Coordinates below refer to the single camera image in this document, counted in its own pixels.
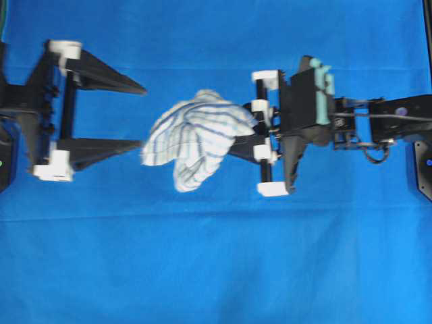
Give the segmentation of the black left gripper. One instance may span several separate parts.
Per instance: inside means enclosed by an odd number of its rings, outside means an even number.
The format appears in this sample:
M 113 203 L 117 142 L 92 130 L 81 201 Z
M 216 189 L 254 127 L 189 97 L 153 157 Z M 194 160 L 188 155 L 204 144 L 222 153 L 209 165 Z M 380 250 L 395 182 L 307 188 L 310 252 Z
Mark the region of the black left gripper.
M 67 138 L 52 141 L 52 100 L 59 95 L 55 71 L 82 90 L 145 95 L 146 88 L 108 66 L 74 40 L 48 40 L 24 84 L 11 84 L 1 72 L 1 116 L 15 120 L 24 137 L 29 171 L 42 181 L 71 182 L 82 171 L 105 159 L 139 149 L 139 140 Z

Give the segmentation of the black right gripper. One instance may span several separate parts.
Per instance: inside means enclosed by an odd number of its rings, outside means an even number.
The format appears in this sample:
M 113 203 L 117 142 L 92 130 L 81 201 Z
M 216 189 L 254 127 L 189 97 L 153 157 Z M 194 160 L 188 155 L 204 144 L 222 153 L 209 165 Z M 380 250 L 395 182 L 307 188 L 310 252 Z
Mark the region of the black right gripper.
M 329 112 L 330 124 L 316 123 L 317 108 L 312 56 L 300 60 L 298 71 L 286 77 L 282 70 L 252 73 L 256 99 L 243 104 L 249 127 L 259 124 L 258 135 L 239 136 L 229 155 L 261 165 L 262 196 L 286 196 L 295 191 L 298 164 L 308 145 L 327 146 L 334 140 L 335 128 L 349 112 L 349 101 L 337 98 Z

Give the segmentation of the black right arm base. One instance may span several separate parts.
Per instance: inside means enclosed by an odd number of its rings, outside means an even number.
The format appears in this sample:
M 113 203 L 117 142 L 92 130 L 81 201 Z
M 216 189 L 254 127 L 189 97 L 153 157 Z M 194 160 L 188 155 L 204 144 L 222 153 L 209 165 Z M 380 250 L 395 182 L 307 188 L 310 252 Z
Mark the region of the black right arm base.
M 406 147 L 408 188 L 416 198 L 431 203 L 431 145 L 416 141 Z

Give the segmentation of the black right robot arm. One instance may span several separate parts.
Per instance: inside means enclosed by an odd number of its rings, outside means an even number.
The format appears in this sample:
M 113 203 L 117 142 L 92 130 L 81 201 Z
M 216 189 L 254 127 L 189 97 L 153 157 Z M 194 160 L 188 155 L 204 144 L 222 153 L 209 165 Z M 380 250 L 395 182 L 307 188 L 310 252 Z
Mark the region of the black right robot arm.
M 229 154 L 261 167 L 257 190 L 263 196 L 295 191 L 298 164 L 308 145 L 359 150 L 374 164 L 384 162 L 397 140 L 414 147 L 420 193 L 431 198 L 431 95 L 386 101 L 335 97 L 334 76 L 319 59 L 305 55 L 296 74 L 253 72 L 256 99 L 245 104 L 257 122 L 238 136 Z M 369 150 L 381 151 L 375 159 Z

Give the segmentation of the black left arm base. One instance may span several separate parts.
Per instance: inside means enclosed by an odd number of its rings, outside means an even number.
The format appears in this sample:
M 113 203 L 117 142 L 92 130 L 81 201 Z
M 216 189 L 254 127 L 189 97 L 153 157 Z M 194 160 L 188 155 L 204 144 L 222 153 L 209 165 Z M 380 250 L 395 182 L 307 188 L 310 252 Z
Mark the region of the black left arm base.
M 4 192 L 16 178 L 20 131 L 15 120 L 1 116 L 1 192 Z

